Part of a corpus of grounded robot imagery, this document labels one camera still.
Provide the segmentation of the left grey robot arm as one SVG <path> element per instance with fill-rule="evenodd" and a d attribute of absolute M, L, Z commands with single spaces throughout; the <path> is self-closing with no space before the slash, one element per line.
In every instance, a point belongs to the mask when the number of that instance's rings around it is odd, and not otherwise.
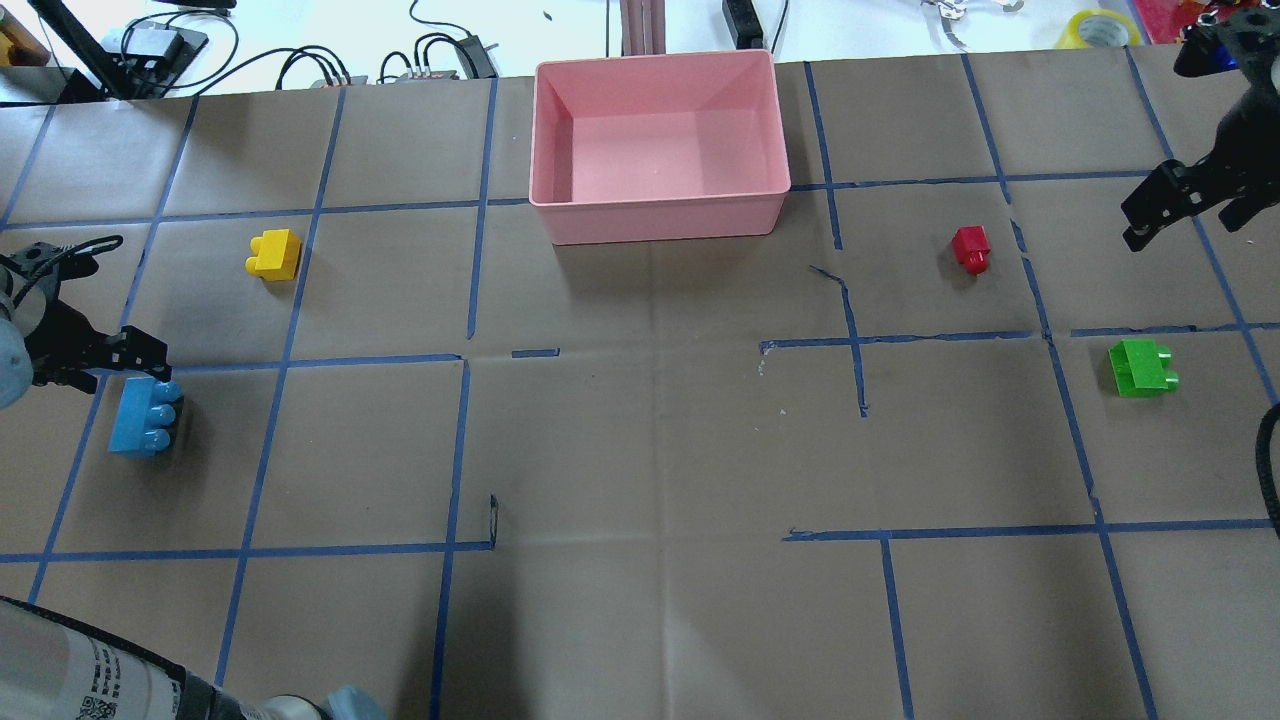
<path fill-rule="evenodd" d="M 56 246 L 32 243 L 3 258 L 3 406 L 40 386 L 91 395 L 97 370 L 124 370 L 109 448 L 151 459 L 172 446 L 184 395 L 172 379 L 166 346 L 124 325 L 108 334 L 61 301 L 65 281 L 99 270 L 119 234 Z M 316 702 L 278 694 L 251 705 L 188 667 L 101 628 L 3 598 L 5 719 L 381 719 L 378 702 L 352 685 Z"/>

